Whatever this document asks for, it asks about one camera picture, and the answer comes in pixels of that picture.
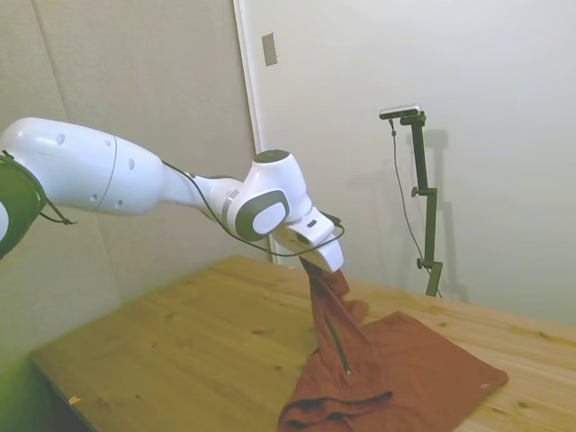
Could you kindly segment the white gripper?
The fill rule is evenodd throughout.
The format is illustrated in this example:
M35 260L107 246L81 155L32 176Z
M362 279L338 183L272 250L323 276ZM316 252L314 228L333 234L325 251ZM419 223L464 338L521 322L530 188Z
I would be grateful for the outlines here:
M310 210L298 220L283 222L274 241L287 250L283 257L299 257L307 275L334 273L344 264L338 239L345 233L339 218Z

